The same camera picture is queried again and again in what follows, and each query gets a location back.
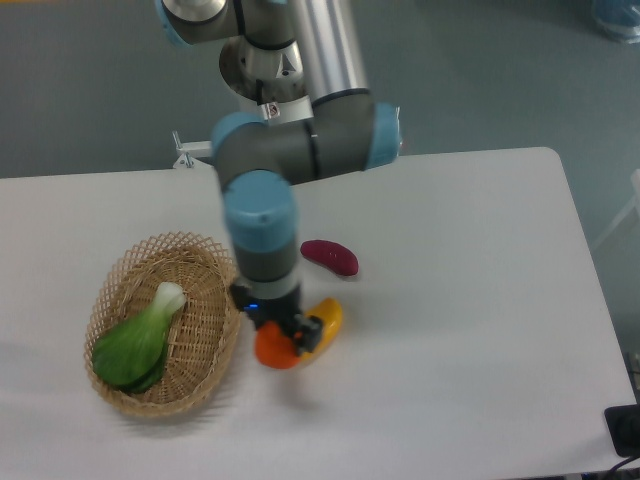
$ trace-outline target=wicker basket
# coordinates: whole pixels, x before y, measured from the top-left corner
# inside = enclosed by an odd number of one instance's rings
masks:
[[[169,233],[128,250],[100,290],[87,328],[84,358],[93,388],[121,412],[144,417],[183,412],[204,401],[224,375],[240,328],[240,312],[228,294],[234,277],[228,252],[200,235]],[[149,305],[162,282],[181,285],[187,296],[171,324],[162,380],[141,394],[115,390],[93,372],[95,342]]]

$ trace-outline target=purple sweet potato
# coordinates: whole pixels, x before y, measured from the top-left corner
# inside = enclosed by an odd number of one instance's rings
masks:
[[[358,273],[358,259],[347,247],[328,240],[309,240],[300,246],[307,260],[327,267],[333,273],[352,277]]]

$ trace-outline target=gray floor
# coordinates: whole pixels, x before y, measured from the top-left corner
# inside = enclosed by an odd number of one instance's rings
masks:
[[[593,240],[640,167],[640,46],[601,35],[589,3],[353,1],[406,153],[551,147]],[[221,46],[173,48],[150,0],[0,4],[0,177],[169,167],[171,130],[207,139],[236,108]],[[597,265],[623,347],[640,350],[636,237]]]

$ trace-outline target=white vegetable stem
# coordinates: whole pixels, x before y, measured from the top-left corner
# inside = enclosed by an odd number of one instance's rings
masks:
[[[154,312],[162,312],[171,317],[187,302],[182,287],[176,283],[163,282],[156,290],[156,296],[149,306]]]

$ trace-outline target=robotic arm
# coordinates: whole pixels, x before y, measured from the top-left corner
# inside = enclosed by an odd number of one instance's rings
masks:
[[[256,328],[275,321],[298,355],[312,352],[322,322],[300,310],[291,185],[392,162],[398,110],[371,97],[348,0],[157,0],[157,9],[174,43],[233,37],[221,73],[256,108],[212,134],[240,272],[231,294]]]

